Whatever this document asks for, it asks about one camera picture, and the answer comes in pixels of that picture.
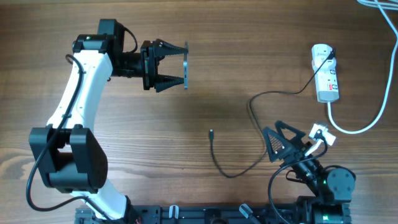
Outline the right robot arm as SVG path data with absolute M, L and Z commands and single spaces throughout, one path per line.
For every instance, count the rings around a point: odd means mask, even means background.
M 285 124 L 275 123 L 275 129 L 262 130 L 269 160 L 282 163 L 268 183 L 267 195 L 272 195 L 274 179 L 281 173 L 295 174 L 293 182 L 306 185 L 311 196 L 299 196 L 291 204 L 275 204 L 269 199 L 265 208 L 267 223 L 351 223 L 349 204 L 356 184 L 353 171 L 339 165 L 322 166 L 319 158 L 325 151 L 315 154 L 323 146 L 328 149 L 335 141 L 325 125 L 315 123 L 303 142 L 305 133 Z

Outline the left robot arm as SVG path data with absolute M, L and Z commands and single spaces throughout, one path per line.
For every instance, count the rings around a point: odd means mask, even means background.
M 81 34 L 66 60 L 72 71 L 57 109 L 43 128 L 33 128 L 29 145 L 48 188 L 81 200 L 100 223 L 140 223 L 129 197 L 108 179 L 108 160 L 93 130 L 105 84 L 112 77 L 141 78 L 145 90 L 164 91 L 186 85 L 187 77 L 161 75 L 160 61 L 168 55 L 188 55 L 188 47 L 164 40 L 145 41 L 124 51 L 129 30 L 116 19 L 101 19 L 95 34 Z

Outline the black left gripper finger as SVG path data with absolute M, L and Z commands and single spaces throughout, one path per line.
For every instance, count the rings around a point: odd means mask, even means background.
M 164 40 L 156 39 L 154 42 L 154 56 L 164 58 L 168 55 L 186 54 L 187 49 L 172 45 Z
M 182 77 L 157 75 L 154 82 L 154 88 L 157 93 L 160 93 L 168 88 L 181 84 L 184 84 L 184 78 Z

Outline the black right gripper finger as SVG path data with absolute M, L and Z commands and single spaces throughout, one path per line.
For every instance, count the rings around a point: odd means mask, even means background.
M 291 144 L 286 138 L 280 136 L 275 131 L 266 127 L 262 130 L 262 134 L 266 143 L 269 160 L 275 162 L 277 159 L 285 159 L 291 150 Z
M 284 123 L 283 121 L 276 121 L 275 128 L 277 130 L 278 135 L 283 137 L 290 143 L 301 142 L 302 138 L 306 135 L 303 131 L 298 130 L 297 128 L 294 128 L 294 127 Z M 287 139 L 282 132 L 283 129 L 291 131 L 292 133 L 295 134 L 295 136 L 292 139 Z

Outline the teal screen smartphone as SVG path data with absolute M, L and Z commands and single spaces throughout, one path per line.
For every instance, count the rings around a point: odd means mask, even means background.
M 184 53 L 184 58 L 183 58 L 184 89 L 187 90 L 188 89 L 188 53 L 189 53 L 189 45 L 187 41 L 185 41 L 185 48 L 187 52 Z

